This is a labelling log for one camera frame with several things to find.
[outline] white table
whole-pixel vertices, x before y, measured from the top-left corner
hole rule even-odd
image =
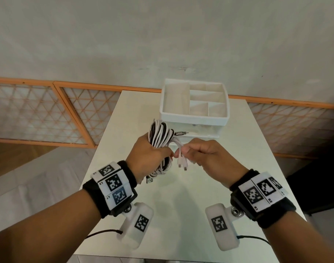
[[[159,118],[159,106],[159,93],[122,92],[83,183],[107,163],[127,157],[153,118]],[[304,217],[246,101],[230,99],[230,108],[230,120],[218,142],[247,168],[270,172],[289,191],[289,199]],[[108,232],[85,240],[75,254],[224,263],[278,261],[268,244],[255,239],[241,239],[240,246],[230,251],[219,250],[205,208],[216,203],[230,206],[230,191],[197,164],[184,171],[174,163],[165,176],[150,184],[144,181],[136,191],[136,201],[155,211],[140,247],[130,250]],[[107,216],[92,232],[119,229],[124,219],[123,215]],[[264,237],[260,227],[245,216],[234,226],[239,235]]]

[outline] person's left hand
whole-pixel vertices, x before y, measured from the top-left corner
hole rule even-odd
[[[165,146],[155,148],[148,141],[148,134],[141,136],[135,142],[127,159],[128,167],[133,172],[137,183],[157,169],[166,157],[173,157],[173,151]]]

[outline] person's right hand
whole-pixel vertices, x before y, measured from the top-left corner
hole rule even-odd
[[[228,151],[217,141],[204,141],[194,138],[182,146],[183,155],[190,161],[202,166],[205,172],[213,179],[229,188],[248,172]],[[178,158],[179,149],[174,153]]]

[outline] fingernail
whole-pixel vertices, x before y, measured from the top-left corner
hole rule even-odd
[[[188,153],[188,151],[190,150],[190,148],[189,147],[187,147],[187,146],[182,146],[182,153],[183,154],[187,154]]]

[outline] hand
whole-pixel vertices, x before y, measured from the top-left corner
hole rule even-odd
[[[214,180],[229,188],[248,172],[228,151],[217,141],[204,141],[194,138],[182,146],[183,155],[190,161],[202,166],[205,172]],[[174,157],[179,156],[179,149]]]
[[[148,134],[141,136],[135,142],[127,159],[127,165],[133,172],[137,183],[157,169],[161,161],[166,157],[173,157],[173,151],[165,146],[155,148],[148,141]]]

